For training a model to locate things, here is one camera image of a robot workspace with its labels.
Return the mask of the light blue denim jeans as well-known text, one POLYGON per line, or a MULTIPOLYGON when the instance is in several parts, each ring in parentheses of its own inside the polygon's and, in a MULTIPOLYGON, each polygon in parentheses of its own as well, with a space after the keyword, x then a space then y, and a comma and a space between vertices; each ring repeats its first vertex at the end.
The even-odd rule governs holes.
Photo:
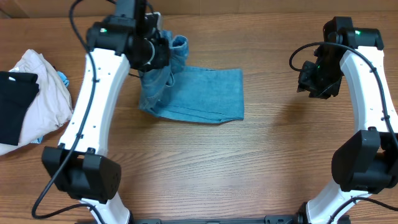
POLYGON ((163 30, 161 36, 169 42, 170 64, 139 72, 139 109, 158 118, 193 123, 243 120, 243 71, 189 66, 188 39, 169 30, 163 30))

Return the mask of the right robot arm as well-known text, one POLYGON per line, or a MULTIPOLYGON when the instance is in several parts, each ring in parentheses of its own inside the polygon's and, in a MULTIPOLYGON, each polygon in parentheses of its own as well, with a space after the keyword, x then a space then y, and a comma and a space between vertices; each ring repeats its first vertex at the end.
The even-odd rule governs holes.
POLYGON ((377 29, 357 28, 350 17, 334 17, 315 43, 315 62, 298 71, 298 91, 327 99, 346 80, 354 112, 354 134, 333 155, 332 178, 286 223, 349 223, 348 210, 397 184, 397 111, 384 73, 384 43, 377 29))

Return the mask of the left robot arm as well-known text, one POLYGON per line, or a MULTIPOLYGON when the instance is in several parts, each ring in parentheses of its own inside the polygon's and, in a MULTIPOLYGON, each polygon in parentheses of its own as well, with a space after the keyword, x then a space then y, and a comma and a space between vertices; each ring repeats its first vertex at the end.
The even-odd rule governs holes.
POLYGON ((95 22, 80 42, 85 74, 72 118, 57 146, 45 147, 49 186, 85 207, 96 223, 132 223, 119 193, 121 166, 107 157, 108 136, 121 87, 131 70, 166 67, 170 51, 161 15, 145 0, 116 1, 115 12, 95 22))

